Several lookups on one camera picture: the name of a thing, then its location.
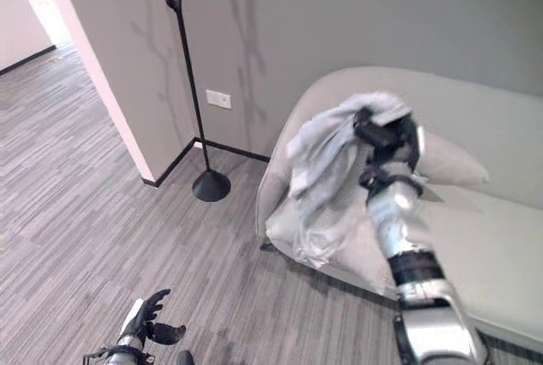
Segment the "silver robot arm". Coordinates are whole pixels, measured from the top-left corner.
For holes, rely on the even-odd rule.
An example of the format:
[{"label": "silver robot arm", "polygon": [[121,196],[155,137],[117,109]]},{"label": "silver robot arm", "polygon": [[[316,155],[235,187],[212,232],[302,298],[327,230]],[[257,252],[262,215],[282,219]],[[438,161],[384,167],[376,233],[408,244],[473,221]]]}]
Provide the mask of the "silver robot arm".
[{"label": "silver robot arm", "polygon": [[411,116],[386,126],[372,112],[355,118],[355,134],[374,147],[360,184],[367,210],[393,274],[400,303],[395,319],[402,364],[490,364],[489,352],[462,309],[435,257],[426,224],[418,215],[421,185],[411,179],[419,158]]}]

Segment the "crumpled fabric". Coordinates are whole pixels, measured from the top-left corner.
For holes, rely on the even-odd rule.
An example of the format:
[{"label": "crumpled fabric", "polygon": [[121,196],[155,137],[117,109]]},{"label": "crumpled fabric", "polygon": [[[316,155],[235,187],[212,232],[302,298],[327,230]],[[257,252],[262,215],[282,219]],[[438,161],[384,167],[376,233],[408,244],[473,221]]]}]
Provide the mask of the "crumpled fabric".
[{"label": "crumpled fabric", "polygon": [[294,259],[315,268],[329,262],[352,229],[350,225],[330,226],[330,222],[323,225],[317,217],[327,207],[335,209],[335,204],[339,208],[348,202],[348,194],[340,189],[349,175],[352,180],[353,165],[360,168],[372,152],[353,129],[356,112],[365,106],[373,110],[372,122],[380,126],[411,112],[393,93],[357,93],[304,123],[287,145],[292,166],[288,197],[297,205],[300,223],[294,233]]}]

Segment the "black coat stand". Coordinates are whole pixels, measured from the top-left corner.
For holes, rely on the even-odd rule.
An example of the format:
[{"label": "black coat stand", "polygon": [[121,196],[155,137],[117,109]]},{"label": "black coat stand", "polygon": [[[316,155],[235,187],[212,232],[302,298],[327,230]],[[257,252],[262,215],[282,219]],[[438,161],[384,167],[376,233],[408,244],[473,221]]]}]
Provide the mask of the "black coat stand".
[{"label": "black coat stand", "polygon": [[196,111],[196,120],[198,121],[198,129],[200,139],[202,141],[202,149],[204,151],[205,171],[196,178],[193,184],[194,196],[206,202],[216,202],[223,199],[230,192],[230,180],[224,174],[211,170],[210,158],[207,154],[207,143],[205,142],[204,128],[202,126],[202,116],[198,104],[198,95],[196,93],[196,85],[194,83],[193,64],[188,52],[187,31],[185,30],[185,21],[183,20],[182,0],[166,0],[166,4],[177,15],[177,25],[181,34],[183,45],[183,53],[185,54],[185,63],[187,64],[188,80],[190,82],[190,90],[193,95],[194,110]]}]

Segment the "floor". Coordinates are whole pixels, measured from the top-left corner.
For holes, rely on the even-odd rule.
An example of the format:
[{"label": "floor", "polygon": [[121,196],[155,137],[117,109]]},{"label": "floor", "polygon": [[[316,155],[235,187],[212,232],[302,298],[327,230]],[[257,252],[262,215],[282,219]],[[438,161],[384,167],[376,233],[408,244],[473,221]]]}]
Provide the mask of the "floor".
[{"label": "floor", "polygon": [[[165,287],[159,320],[188,331],[178,346],[148,345],[157,363],[190,349],[198,364],[399,364],[393,304],[259,250],[266,164],[212,149],[232,180],[216,204],[191,194],[198,149],[160,188],[143,185],[70,45],[0,83],[2,364],[81,363],[115,342],[137,297]],[[495,363],[543,362],[490,343]]]}]

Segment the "white electrical socket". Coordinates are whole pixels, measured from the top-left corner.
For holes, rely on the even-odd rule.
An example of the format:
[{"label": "white electrical socket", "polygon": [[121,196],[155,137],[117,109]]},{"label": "white electrical socket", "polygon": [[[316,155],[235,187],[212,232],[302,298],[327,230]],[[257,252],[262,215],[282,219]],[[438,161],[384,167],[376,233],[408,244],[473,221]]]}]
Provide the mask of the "white electrical socket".
[{"label": "white electrical socket", "polygon": [[208,104],[213,104],[215,106],[219,106],[220,108],[224,108],[224,109],[232,108],[232,100],[230,99],[230,95],[226,95],[225,93],[206,89],[205,97],[207,98]]}]

